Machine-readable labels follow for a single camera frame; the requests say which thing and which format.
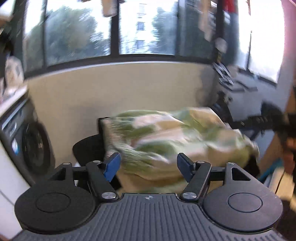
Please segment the black exercise bike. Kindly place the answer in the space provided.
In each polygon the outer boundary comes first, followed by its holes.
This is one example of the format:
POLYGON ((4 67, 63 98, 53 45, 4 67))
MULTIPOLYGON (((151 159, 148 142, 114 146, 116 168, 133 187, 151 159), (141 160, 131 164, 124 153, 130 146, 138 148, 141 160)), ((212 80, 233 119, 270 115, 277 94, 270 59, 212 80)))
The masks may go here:
POLYGON ((214 88, 215 101, 210 108, 224 123, 231 123, 233 117, 229 109, 229 103, 233 101, 231 93, 242 94, 245 92, 257 92, 256 86, 249 86, 242 81, 234 79, 230 71, 221 62, 214 62, 213 69, 218 75, 218 87, 214 88))

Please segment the grey washing machine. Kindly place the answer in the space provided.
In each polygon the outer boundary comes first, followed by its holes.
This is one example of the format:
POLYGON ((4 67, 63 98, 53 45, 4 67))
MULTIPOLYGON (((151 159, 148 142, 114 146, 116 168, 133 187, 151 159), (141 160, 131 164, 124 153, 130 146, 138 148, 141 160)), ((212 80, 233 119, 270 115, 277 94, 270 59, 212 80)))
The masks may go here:
POLYGON ((38 120, 29 97, 20 98, 1 117, 1 142, 14 166, 31 186, 55 168, 48 133, 38 120))

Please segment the green floral pink shorts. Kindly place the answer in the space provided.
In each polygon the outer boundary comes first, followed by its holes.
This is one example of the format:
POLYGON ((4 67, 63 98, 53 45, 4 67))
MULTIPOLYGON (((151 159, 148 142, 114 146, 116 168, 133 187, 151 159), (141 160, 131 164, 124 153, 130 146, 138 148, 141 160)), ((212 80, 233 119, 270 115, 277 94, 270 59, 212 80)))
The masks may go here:
POLYGON ((218 167, 245 167, 259 156, 255 142, 210 108, 129 110, 102 119, 100 126, 105 156, 121 156, 117 177, 127 193, 181 193, 186 181, 177 167, 179 153, 218 167))

